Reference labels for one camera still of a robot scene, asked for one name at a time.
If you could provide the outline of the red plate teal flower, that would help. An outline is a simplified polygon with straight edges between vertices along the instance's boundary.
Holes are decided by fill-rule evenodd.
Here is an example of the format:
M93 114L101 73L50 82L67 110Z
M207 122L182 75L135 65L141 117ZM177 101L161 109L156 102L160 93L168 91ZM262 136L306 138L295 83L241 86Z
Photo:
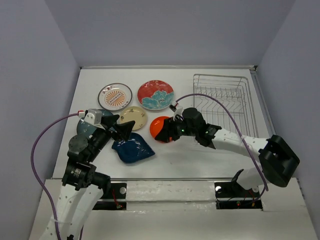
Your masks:
M142 107L151 111L164 110L173 102L174 98L174 89L162 80L147 81L137 91L138 102Z

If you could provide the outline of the cream yellow plate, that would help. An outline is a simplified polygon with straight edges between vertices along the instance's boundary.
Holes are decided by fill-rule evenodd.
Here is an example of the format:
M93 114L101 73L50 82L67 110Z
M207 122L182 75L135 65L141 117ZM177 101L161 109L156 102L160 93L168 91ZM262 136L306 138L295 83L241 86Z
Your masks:
M118 123L123 124L130 121L135 121L132 128L133 131L137 131L144 127L148 121L147 113L144 109L138 106L126 107L120 114Z

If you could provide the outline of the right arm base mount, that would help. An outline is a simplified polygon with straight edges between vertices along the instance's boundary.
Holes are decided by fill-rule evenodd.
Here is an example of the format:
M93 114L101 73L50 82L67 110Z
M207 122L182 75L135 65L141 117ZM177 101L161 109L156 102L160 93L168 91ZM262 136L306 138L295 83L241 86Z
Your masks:
M214 183L217 210L262 210L259 190L246 190L237 183L218 181Z

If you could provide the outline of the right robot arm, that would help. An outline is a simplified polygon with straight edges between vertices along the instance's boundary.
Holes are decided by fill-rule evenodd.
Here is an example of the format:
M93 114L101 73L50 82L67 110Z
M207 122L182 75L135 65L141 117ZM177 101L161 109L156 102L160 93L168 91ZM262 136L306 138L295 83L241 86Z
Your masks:
M194 137L203 147L251 158L254 167L239 170L231 180L230 190L235 196L268 184L285 188L300 164L300 159L282 137L274 134L270 138L256 138L231 132L207 123L193 107L165 119L155 140L168 143L181 136Z

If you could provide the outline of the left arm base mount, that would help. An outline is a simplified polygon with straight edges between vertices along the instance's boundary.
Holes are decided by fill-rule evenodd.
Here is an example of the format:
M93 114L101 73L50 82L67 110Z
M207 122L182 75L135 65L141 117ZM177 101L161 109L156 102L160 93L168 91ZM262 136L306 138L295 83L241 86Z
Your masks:
M104 193L102 197L94 205L94 211L124 211L127 209L127 183L111 182L111 188L108 193Z

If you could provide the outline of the grey-blue round plate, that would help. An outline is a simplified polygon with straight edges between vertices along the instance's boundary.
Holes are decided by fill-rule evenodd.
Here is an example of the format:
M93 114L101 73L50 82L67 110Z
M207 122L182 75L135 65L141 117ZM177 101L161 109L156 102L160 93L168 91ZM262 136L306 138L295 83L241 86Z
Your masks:
M112 116L113 113L106 109L99 109L101 111L103 117ZM77 134L83 134L87 138L94 133L94 131L97 129L97 127L87 123L84 121L84 118L80 118L78 121L77 127L76 127L76 133Z

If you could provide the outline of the dark blue leaf-shaped plate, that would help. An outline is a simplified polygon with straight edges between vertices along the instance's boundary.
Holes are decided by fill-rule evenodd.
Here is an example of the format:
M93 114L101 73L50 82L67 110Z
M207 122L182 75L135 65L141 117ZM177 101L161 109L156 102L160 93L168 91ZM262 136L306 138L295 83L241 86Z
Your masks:
M144 138L135 132L130 134L127 141L115 141L111 148L125 164L135 164L136 162L151 158L156 154Z

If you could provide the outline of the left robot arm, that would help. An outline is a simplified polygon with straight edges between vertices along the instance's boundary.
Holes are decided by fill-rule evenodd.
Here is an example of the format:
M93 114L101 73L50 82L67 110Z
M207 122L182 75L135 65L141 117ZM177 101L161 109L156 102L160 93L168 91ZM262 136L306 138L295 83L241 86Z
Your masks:
M52 208L52 216L40 239L79 240L90 212L100 198L110 194L110 176L97 172L92 163L110 139L127 141L135 121L118 124L119 115L103 116L98 109L80 110L75 116L95 127L90 137L73 136L57 202L39 180Z

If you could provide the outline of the white plate orange sunburst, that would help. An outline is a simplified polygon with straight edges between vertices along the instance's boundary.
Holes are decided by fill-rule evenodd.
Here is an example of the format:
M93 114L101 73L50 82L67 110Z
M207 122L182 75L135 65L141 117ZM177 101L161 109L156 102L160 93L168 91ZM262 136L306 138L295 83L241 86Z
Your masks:
M130 104L132 90L123 83L111 83L104 86L98 93L98 104L105 110L115 112Z

